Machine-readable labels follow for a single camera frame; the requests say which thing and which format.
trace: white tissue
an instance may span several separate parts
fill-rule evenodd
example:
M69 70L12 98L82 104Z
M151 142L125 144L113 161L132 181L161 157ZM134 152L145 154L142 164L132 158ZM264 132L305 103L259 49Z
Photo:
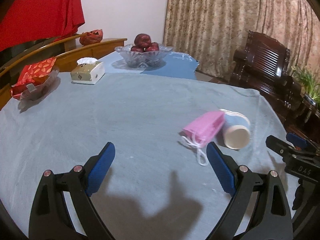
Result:
M94 57L83 57L81 59L79 59L77 61L78 65L82 65L82 64L94 64L96 63L98 60Z

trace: silver screw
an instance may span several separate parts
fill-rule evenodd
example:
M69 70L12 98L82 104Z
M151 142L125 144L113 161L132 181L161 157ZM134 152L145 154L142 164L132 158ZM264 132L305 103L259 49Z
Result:
M242 172L247 172L248 171L248 167L247 166L244 166L244 165L241 165L239 167L239 170L241 170Z
M80 172L80 171L82 171L82 166L81 166L81 165L74 166L74 167L73 167L73 171L75 171L75 172Z
M43 173L43 176L45 177L49 177L51 175L51 171L50 170L46 170L44 173Z
M270 174L272 177L277 177L278 176L278 172L276 171L270 171Z

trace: beige curtain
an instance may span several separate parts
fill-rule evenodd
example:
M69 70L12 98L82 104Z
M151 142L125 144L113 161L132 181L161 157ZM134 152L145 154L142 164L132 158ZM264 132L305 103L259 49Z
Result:
M164 44L200 62L199 70L228 79L248 31L291 50L290 65L320 63L320 21L306 0L168 0Z

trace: fruit bowl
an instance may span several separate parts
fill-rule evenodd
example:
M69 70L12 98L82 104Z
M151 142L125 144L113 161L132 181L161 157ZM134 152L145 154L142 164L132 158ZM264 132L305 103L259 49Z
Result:
M156 66L173 50L173 47L166 47L159 44L159 50L142 53L131 51L132 46L134 46L134 44L115 48L115 51L118 52L124 58L128 66L132 68L141 67L142 65Z

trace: pink face mask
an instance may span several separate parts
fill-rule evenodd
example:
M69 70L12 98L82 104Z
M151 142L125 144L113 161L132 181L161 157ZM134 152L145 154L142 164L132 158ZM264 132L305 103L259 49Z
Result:
M198 117L182 129L186 135L182 136L182 138L190 147L196 148L197 160L200 165L207 166L209 164L207 155L201 150L201 148L211 142L213 137L215 137L220 131L223 124L224 112L212 111Z

